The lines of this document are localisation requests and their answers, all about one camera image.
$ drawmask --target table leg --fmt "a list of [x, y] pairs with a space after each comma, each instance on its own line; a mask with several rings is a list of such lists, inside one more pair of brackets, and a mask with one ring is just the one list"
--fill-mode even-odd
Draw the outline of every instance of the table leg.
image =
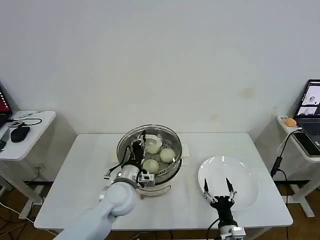
[[2, 187], [5, 187], [5, 189], [11, 191], [13, 189], [13, 187], [6, 181], [4, 180], [2, 177], [0, 177], [0, 185]]
[[[312, 211], [309, 203], [307, 202], [307, 200], [302, 197], [303, 195], [300, 195], [300, 192], [303, 191], [303, 188], [299, 188], [297, 185], [290, 185], [290, 187], [292, 188], [292, 190], [294, 191], [294, 195], [292, 196], [288, 196], [288, 204], [300, 204], [302, 210], [304, 211], [305, 215], [308, 218], [313, 218], [315, 216], [314, 212]], [[282, 196], [282, 199], [284, 202], [286, 202], [287, 197], [286, 196]]]
[[305, 198], [309, 193], [320, 186], [320, 174], [317, 174], [312, 180], [310, 180], [306, 185], [299, 189], [297, 193], [292, 196], [293, 200], [299, 200]]
[[0, 177], [0, 185], [2, 186], [2, 188], [0, 190], [0, 198], [5, 193], [6, 190], [11, 191], [13, 189], [13, 187], [6, 180], [4, 180], [2, 177]]
[[[43, 186], [43, 185], [38, 185], [38, 186], [36, 186], [34, 192], [40, 195], [41, 191], [43, 190], [44, 187], [45, 186]], [[34, 205], [42, 205], [42, 204], [43, 204], [43, 202], [41, 202], [41, 204], [38, 204], [36, 202], [33, 202], [31, 199], [29, 199], [26, 202], [26, 204], [24, 205], [24, 207], [21, 211], [21, 215], [19, 215], [19, 219], [26, 219], [26, 217], [29, 215], [29, 213]]]
[[42, 204], [43, 199], [21, 179], [16, 177], [16, 175], [10, 170], [10, 168], [3, 162], [0, 162], [0, 177], [4, 178], [8, 183], [14, 186], [20, 193], [25, 195], [34, 203]]

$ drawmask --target cable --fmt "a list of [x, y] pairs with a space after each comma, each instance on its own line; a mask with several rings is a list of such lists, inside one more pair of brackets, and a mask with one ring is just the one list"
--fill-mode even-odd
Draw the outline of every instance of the cable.
[[285, 151], [285, 148], [286, 148], [286, 145], [287, 145], [287, 142], [290, 138], [290, 136], [293, 134], [293, 133], [296, 133], [296, 132], [303, 132], [303, 130], [301, 129], [297, 129], [297, 130], [294, 130], [292, 132], [290, 132], [287, 137], [285, 138], [285, 141], [284, 141], [284, 145], [283, 145], [283, 148], [282, 148], [282, 151], [280, 153], [279, 156], [276, 157], [276, 160], [271, 168], [271, 171], [270, 171], [270, 175], [271, 175], [271, 178], [274, 177], [274, 175], [277, 173], [278, 169], [280, 168], [280, 165], [281, 165], [281, 162], [282, 162], [282, 154], [284, 153]]
[[14, 237], [11, 235], [11, 232], [8, 232], [8, 234], [9, 234], [11, 240], [15, 240]]
[[208, 238], [209, 238], [209, 231], [210, 231], [210, 229], [211, 229], [212, 226], [213, 226], [216, 222], [218, 222], [218, 221], [219, 221], [219, 218], [218, 218], [217, 220], [215, 220], [213, 223], [211, 223], [211, 225], [208, 227], [208, 229], [207, 229], [207, 231], [206, 231], [206, 234], [205, 234], [206, 240], [208, 240]]
[[[298, 127], [298, 128], [295, 128], [293, 131], [296, 131], [296, 130], [302, 130], [302, 127]], [[285, 141], [287, 140], [287, 138], [290, 136], [290, 133], [288, 133], [286, 135], [286, 137], [283, 139], [283, 141], [280, 143], [280, 145], [278, 146], [278, 148], [276, 149], [276, 152], [279, 152], [279, 149], [281, 148], [281, 146], [285, 143]]]
[[40, 175], [40, 168], [38, 168], [38, 173], [36, 174], [36, 177], [33, 178], [32, 180], [28, 181], [28, 182], [26, 183], [26, 185], [28, 185], [29, 183], [31, 183], [31, 182], [33, 182], [34, 180], [36, 180], [36, 179], [39, 177], [39, 175]]
[[26, 228], [27, 224], [28, 224], [28, 221], [24, 224], [24, 226], [23, 226], [23, 228], [21, 229], [21, 231], [19, 232], [19, 235], [18, 235], [18, 237], [16, 238], [16, 240], [19, 240], [19, 238], [20, 238], [22, 232], [24, 231], [24, 229]]
[[287, 142], [288, 142], [288, 139], [289, 139], [289, 137], [293, 134], [293, 133], [296, 133], [296, 132], [303, 132], [301, 129], [297, 129], [297, 130], [294, 130], [294, 131], [292, 131], [292, 132], [290, 132], [289, 134], [288, 134], [288, 136], [286, 137], [286, 140], [285, 140], [285, 142], [284, 142], [284, 145], [283, 145], [283, 148], [282, 148], [282, 151], [281, 151], [281, 153], [280, 153], [280, 158], [282, 157], [282, 154], [284, 153], [284, 151], [285, 151], [285, 148], [286, 148], [286, 145], [287, 145]]
[[17, 229], [17, 228], [21, 227], [21, 226], [22, 226], [22, 225], [24, 225], [24, 224], [25, 224], [25, 223], [22, 223], [22, 224], [20, 224], [20, 225], [18, 225], [18, 226], [15, 226], [14, 228], [10, 229], [9, 231], [7, 231], [7, 232], [5, 232], [5, 233], [1, 234], [1, 235], [0, 235], [0, 238], [1, 238], [1, 237], [3, 237], [4, 235], [6, 235], [6, 234], [10, 233], [11, 231], [13, 231], [13, 230], [15, 230], [15, 229]]
[[[18, 214], [19, 216], [22, 216], [19, 212], [17, 212], [16, 210], [14, 210], [14, 209], [12, 209], [12, 208], [4, 205], [2, 202], [0, 202], [0, 205], [3, 206], [3, 207], [5, 207], [6, 209], [9, 209], [9, 210], [15, 212], [15, 213]], [[31, 222], [32, 224], [34, 224], [34, 222], [33, 222], [32, 220], [30, 220], [29, 218], [27, 218], [27, 217], [25, 217], [25, 216], [23, 216], [23, 217], [24, 217], [25, 219], [27, 219], [29, 222]], [[47, 231], [47, 232], [49, 232], [49, 233], [57, 236], [57, 234], [55, 234], [55, 233], [53, 233], [53, 232], [51, 232], [51, 231], [49, 231], [49, 230], [46, 230], [46, 229], [45, 229], [45, 231]]]
[[5, 228], [5, 227], [10, 223], [11, 218], [12, 218], [11, 211], [10, 211], [10, 218], [9, 218], [9, 221], [4, 220], [3, 218], [1, 218], [1, 219], [3, 219], [3, 220], [5, 221], [5, 224], [4, 224], [2, 227], [0, 227], [0, 230], [4, 229], [4, 228]]
[[130, 148], [130, 146], [129, 146], [129, 145], [126, 146], [126, 148], [125, 148], [125, 150], [124, 150], [123, 157], [122, 157], [122, 161], [121, 161], [118, 165], [110, 168], [110, 169], [108, 170], [108, 172], [107, 172], [108, 175], [110, 175], [117, 167], [120, 167], [120, 166], [124, 163], [125, 157], [126, 157], [126, 154], [127, 154], [127, 149], [130, 149], [131, 153], [133, 153], [132, 150], [131, 150], [131, 148]]
[[38, 122], [35, 123], [31, 123], [31, 124], [26, 124], [25, 122], [22, 122], [19, 125], [16, 126], [8, 126], [8, 128], [18, 128], [18, 127], [23, 127], [23, 126], [33, 126], [33, 125], [38, 125], [40, 123], [42, 123], [42, 119], [41, 118], [22, 118], [22, 119], [7, 119], [6, 123], [11, 123], [11, 122], [17, 122], [17, 121], [22, 121], [22, 120], [39, 120]]
[[2, 216], [0, 216], [0, 219], [2, 219], [3, 221], [5, 221], [8, 224], [22, 224], [25, 223], [26, 221], [11, 221], [11, 218], [9, 220], [4, 219]]
[[[174, 239], [174, 235], [171, 231], [169, 231], [170, 233], [170, 239], [173, 240]], [[154, 235], [155, 235], [155, 239], [159, 240], [158, 235], [157, 235], [157, 231], [154, 231]]]
[[[285, 205], [288, 208], [288, 178], [287, 175], [284, 171], [282, 171], [280, 168], [278, 169], [279, 172], [282, 172], [285, 178], [285, 191], [286, 191], [286, 196], [285, 196]], [[288, 233], [288, 226], [285, 227], [286, 230], [286, 240], [289, 240], [289, 233]]]
[[146, 233], [149, 233], [149, 232], [148, 232], [148, 231], [139, 232], [138, 234], [136, 234], [136, 235], [134, 235], [132, 238], [130, 238], [130, 240], [137, 239], [137, 237], [139, 237], [141, 234], [146, 234]]

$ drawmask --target wooden floor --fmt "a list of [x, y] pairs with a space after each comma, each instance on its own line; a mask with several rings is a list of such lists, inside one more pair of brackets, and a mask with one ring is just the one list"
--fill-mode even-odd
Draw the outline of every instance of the wooden floor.
[[[285, 187], [281, 186], [280, 192], [285, 194]], [[20, 212], [27, 201], [27, 199], [18, 191], [13, 190], [11, 192], [6, 192], [1, 198], [0, 201]], [[290, 204], [288, 206], [289, 211], [293, 217], [293, 225], [288, 228], [289, 239], [290, 240], [320, 240], [320, 191], [312, 192], [308, 197], [307, 201], [310, 203], [315, 217], [307, 218], [298, 204]], [[39, 208], [36, 206], [33, 208], [30, 218], [35, 217], [39, 211]], [[10, 219], [10, 211], [0, 206], [0, 216], [6, 220]], [[2, 228], [6, 222], [0, 219], [0, 236], [5, 232], [11, 230], [14, 227], [19, 226], [24, 223], [18, 219], [17, 214], [14, 212], [11, 215], [11, 222], [19, 223], [9, 223], [7, 226]], [[38, 230], [33, 227], [31, 223], [23, 224], [15, 230], [11, 231], [11, 236], [5, 234], [0, 237], [0, 240], [52, 240], [54, 236], [46, 231]], [[188, 230], [188, 231], [172, 231], [171, 232], [174, 239], [205, 239], [206, 231], [205, 230]], [[139, 238], [141, 240], [155, 240], [171, 239], [171, 233], [169, 231], [151, 231], [147, 233], [142, 233]], [[107, 240], [130, 240], [137, 232], [128, 231], [128, 232], [111, 232], [107, 237]], [[217, 236], [217, 232], [212, 231], [210, 237], [214, 238]], [[286, 239], [286, 228], [273, 228], [270, 231], [266, 232], [257, 240], [285, 240]]]

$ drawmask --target white plate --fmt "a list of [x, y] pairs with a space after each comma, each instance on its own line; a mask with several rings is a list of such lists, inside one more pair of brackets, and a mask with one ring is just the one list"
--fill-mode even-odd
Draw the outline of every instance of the white plate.
[[250, 208], [259, 197], [259, 183], [248, 167], [238, 159], [229, 156], [214, 156], [202, 163], [198, 171], [198, 181], [204, 192], [205, 179], [213, 196], [229, 196], [226, 178], [237, 194], [232, 210]]

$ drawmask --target white wall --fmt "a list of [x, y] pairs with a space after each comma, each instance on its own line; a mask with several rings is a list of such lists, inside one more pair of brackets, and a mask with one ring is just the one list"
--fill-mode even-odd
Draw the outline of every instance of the white wall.
[[[158, 123], [249, 132], [269, 167], [281, 136], [273, 116], [320, 78], [319, 9], [317, 0], [2, 0], [0, 78], [20, 109], [57, 111], [56, 152], [74, 132]], [[44, 160], [54, 173], [62, 155]]]

